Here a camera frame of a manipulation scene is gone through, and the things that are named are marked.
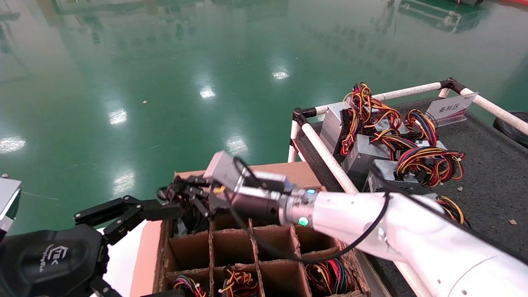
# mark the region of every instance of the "black mat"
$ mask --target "black mat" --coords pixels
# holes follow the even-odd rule
[[[412,108],[427,110],[434,99],[394,107],[402,113]],[[528,149],[474,115],[467,117],[464,122],[438,128],[439,139],[448,149],[466,153],[465,175],[434,188],[434,192],[455,198],[474,230],[528,258]],[[313,125],[319,130],[321,122]],[[296,145],[328,191],[342,191],[302,131]],[[510,224],[511,219],[517,225]],[[372,256],[369,260],[393,296],[415,296],[391,261]]]

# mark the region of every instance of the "green indicator light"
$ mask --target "green indicator light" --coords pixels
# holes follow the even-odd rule
[[[299,225],[301,225],[301,226],[306,226],[306,225],[308,225],[308,219],[305,218],[305,217],[301,217],[301,218],[299,218]]]

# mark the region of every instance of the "cart wheel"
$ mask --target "cart wheel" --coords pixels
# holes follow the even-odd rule
[[[510,112],[510,113],[528,123],[528,113],[525,113],[525,112]],[[524,133],[512,127],[512,125],[506,123],[505,121],[499,118],[496,118],[495,121],[493,121],[493,127],[499,130],[502,134],[513,139],[514,141],[516,141],[523,147],[528,148],[528,135],[524,135]]]

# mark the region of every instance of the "logo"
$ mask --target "logo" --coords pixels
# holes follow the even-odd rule
[[[63,247],[62,245],[56,248],[52,248],[48,253],[48,260],[53,259],[51,265],[57,265],[59,263],[59,259],[64,259],[64,257],[66,257],[67,251],[68,248]]]
[[[58,246],[55,248],[52,248],[54,245],[50,244],[44,253],[42,253],[42,258],[40,259],[40,268],[39,272],[44,271],[44,267],[46,266],[47,261],[51,261],[51,265],[58,265],[60,259],[64,259],[66,257],[66,252],[68,252],[68,248],[64,246]]]

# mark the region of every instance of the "white pipe frame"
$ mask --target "white pipe frame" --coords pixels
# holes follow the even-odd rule
[[[420,94],[423,92],[434,91],[434,90],[439,90],[439,89],[441,90],[440,90],[440,94],[438,95],[438,97],[447,98],[447,96],[449,95],[450,89],[442,88],[442,85],[439,82],[433,82],[427,85],[416,86],[412,88],[377,94],[377,95],[373,95],[372,97],[379,101],[385,101],[385,100],[401,98],[401,97],[410,96],[410,95],[416,95],[416,94]],[[472,93],[473,91],[471,91],[468,88],[464,88],[460,92],[461,95],[467,95],[467,94],[472,94]],[[473,102],[481,106],[482,108],[484,108],[491,114],[495,115],[496,117],[512,125],[519,131],[523,132],[525,135],[528,135],[528,123],[520,120],[516,116],[510,114],[509,112],[505,111],[504,109],[500,108],[499,106],[495,105],[494,103],[490,102],[489,100],[485,99],[484,97],[480,95],[478,95],[473,100]],[[322,105],[322,106],[315,107],[316,115],[325,114],[327,109],[328,109],[328,105]],[[291,122],[291,134],[290,134],[291,141],[294,141],[297,138],[297,134],[300,129],[302,129],[303,132],[306,134],[306,137],[313,144],[315,150],[321,156],[326,166],[328,166],[328,168],[332,172],[332,175],[339,182],[343,190],[346,193],[358,193],[358,189],[354,186],[350,178],[348,178],[348,176],[343,171],[341,166],[338,164],[338,162],[332,156],[330,151],[321,141],[321,138],[319,137],[319,135],[317,135],[317,133],[315,132],[315,130],[313,129],[310,123],[305,123],[303,124],[302,127],[299,127],[299,124],[295,120],[293,120]],[[296,153],[297,151],[295,150],[295,148],[292,145],[290,145],[289,152],[288,152],[288,163],[295,162]],[[299,152],[299,155],[301,159],[304,161],[304,157],[300,154],[300,152]],[[394,262],[394,264],[396,265],[400,273],[403,275],[407,283],[411,286],[412,290],[418,297],[432,296],[432,294],[429,292],[429,290],[427,290],[426,286],[423,284],[420,277],[418,277],[418,275],[412,269],[412,267],[410,267],[406,263],[401,263],[401,262]]]

